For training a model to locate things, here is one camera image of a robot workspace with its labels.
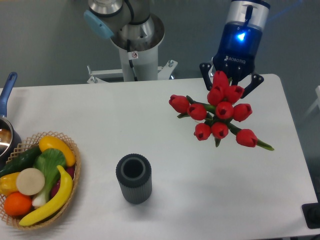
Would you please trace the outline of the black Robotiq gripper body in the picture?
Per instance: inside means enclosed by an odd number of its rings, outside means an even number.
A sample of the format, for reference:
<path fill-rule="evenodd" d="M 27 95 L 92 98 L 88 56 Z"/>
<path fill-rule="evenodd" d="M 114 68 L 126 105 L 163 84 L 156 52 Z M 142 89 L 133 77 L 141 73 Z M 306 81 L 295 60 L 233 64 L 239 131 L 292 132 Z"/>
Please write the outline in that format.
<path fill-rule="evenodd" d="M 238 83 L 255 70 L 255 58 L 263 32 L 259 29 L 235 23 L 224 26 L 213 65 L 223 71 L 234 83 Z"/>

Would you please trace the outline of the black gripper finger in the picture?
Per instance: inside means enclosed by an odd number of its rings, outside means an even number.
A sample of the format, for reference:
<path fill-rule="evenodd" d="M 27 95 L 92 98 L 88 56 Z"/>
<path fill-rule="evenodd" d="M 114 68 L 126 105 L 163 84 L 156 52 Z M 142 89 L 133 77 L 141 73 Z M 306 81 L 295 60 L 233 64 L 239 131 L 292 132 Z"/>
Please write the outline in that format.
<path fill-rule="evenodd" d="M 241 96 L 241 99 L 244 99 L 246 96 L 248 96 L 253 90 L 255 90 L 260 84 L 264 82 L 264 77 L 257 73 L 251 74 L 251 82 L 248 86 L 244 88 L 244 92 Z"/>
<path fill-rule="evenodd" d="M 199 64 L 199 69 L 205 84 L 205 87 L 208 91 L 210 91 L 213 87 L 213 61 L 202 62 Z"/>

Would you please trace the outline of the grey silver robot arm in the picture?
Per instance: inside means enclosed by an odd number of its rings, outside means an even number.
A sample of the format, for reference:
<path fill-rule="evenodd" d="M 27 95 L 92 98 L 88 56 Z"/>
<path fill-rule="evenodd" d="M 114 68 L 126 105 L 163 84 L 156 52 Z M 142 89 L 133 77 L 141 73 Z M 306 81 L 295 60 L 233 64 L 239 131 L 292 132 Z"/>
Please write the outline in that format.
<path fill-rule="evenodd" d="M 213 86 L 211 76 L 224 72 L 237 85 L 245 77 L 251 82 L 247 96 L 264 78 L 255 72 L 255 58 L 265 28 L 270 5 L 263 0 L 233 0 L 216 55 L 200 64 L 205 86 Z M 168 80 L 177 66 L 170 60 L 158 65 L 158 47 L 165 36 L 164 24 L 151 13 L 147 0 L 90 0 L 84 12 L 90 29 L 102 39 L 111 40 L 119 51 L 126 82 Z"/>

